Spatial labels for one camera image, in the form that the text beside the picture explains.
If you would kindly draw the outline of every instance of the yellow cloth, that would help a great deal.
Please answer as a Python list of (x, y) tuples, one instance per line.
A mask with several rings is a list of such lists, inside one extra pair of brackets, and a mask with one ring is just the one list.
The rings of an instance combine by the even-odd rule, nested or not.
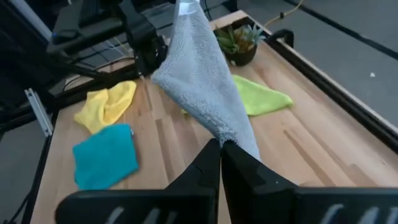
[(136, 88), (135, 82), (125, 81), (110, 89), (88, 92), (84, 107), (75, 114), (75, 121), (92, 134), (114, 124), (129, 107)]

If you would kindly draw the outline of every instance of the wooden surface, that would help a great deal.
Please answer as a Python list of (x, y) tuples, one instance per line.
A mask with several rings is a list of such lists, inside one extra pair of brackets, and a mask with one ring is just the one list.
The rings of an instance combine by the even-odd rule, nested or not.
[[(212, 26), (244, 16), (235, 12)], [(250, 117), (267, 167), (302, 186), (398, 186), (397, 155), (266, 44), (259, 45), (248, 66), (231, 67), (231, 72), (294, 101), (292, 108)], [(59, 113), (31, 223), (54, 223), (57, 204), (78, 190), (72, 147), (90, 134), (73, 121), (73, 115), (83, 104)], [(150, 80), (137, 81), (132, 104), (118, 122), (134, 130), (140, 169), (112, 189), (162, 189), (191, 163), (212, 135), (180, 110)], [(229, 223), (222, 188), (220, 192), (219, 223)]]

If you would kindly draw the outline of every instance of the microfiber towel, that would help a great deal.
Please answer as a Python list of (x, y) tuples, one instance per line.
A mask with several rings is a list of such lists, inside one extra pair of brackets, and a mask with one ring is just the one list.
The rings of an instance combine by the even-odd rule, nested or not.
[(88, 92), (84, 107), (75, 114), (75, 121), (86, 126), (91, 134), (114, 124), (129, 107), (136, 88), (135, 82), (125, 81), (110, 89)]
[(128, 124), (110, 125), (73, 147), (81, 190), (107, 189), (138, 170)]
[(234, 141), (257, 160), (249, 118), (207, 18), (195, 0), (177, 0), (167, 58), (152, 75), (221, 145)]
[(271, 90), (239, 75), (232, 77), (247, 115), (270, 113), (293, 105), (292, 99), (283, 93)]

